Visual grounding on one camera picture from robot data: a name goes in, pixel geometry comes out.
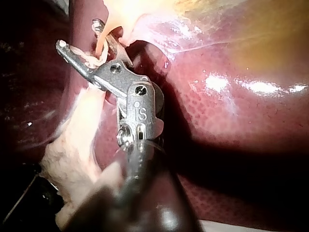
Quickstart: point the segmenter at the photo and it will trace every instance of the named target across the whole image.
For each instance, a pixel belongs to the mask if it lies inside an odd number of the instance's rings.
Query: screw
[[[118,145],[122,146],[123,144],[129,142],[132,142],[132,136],[130,133],[130,129],[127,126],[123,126],[118,134],[117,134],[117,141],[118,141]]]
[[[118,73],[121,72],[121,70],[122,70],[122,68],[121,68],[121,65],[120,65],[120,64],[113,64],[113,65],[111,66],[111,72],[112,72],[113,74],[118,74]]]
[[[92,27],[97,31],[98,33],[102,33],[104,29],[104,22],[101,19],[93,19],[92,20]]]
[[[137,86],[135,88],[135,93],[139,96],[145,95],[147,93],[147,89],[145,86]]]

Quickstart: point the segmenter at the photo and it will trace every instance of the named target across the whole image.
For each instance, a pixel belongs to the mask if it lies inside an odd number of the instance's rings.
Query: metal jaw
[[[133,73],[120,59],[90,69],[62,40],[57,41],[56,50],[88,82],[117,97],[119,146],[139,140],[153,141],[161,135],[164,123],[157,115],[163,109],[164,96],[147,76]]]

